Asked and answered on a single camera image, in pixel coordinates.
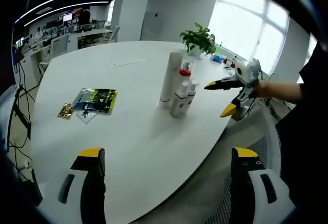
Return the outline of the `person's right hand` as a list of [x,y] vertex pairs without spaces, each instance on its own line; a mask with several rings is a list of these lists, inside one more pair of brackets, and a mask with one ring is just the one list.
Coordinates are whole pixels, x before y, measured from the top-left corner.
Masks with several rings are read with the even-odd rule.
[[269,98],[271,97],[271,83],[268,81],[260,80],[251,93],[255,98]]

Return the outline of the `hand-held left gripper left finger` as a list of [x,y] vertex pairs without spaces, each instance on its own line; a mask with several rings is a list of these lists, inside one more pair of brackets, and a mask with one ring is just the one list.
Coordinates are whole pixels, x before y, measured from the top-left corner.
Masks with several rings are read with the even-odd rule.
[[58,201],[68,203],[69,194],[78,204],[82,223],[106,223],[105,219],[105,150],[91,148],[81,151],[73,162],[70,173],[62,183]]

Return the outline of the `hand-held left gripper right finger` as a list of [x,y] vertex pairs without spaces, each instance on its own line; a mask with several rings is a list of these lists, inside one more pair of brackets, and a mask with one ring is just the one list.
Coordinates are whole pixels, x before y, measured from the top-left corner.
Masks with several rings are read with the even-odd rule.
[[230,195],[230,223],[282,223],[295,209],[285,182],[246,148],[232,149]]

